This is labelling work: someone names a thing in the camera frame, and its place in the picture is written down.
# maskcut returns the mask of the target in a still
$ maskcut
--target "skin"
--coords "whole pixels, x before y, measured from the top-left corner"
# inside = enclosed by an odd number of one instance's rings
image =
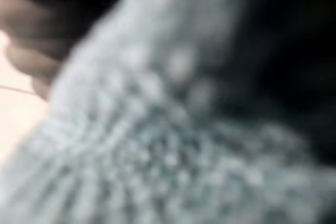
[[[50,87],[71,48],[117,0],[0,0],[0,29],[10,63],[32,77],[37,95]]]

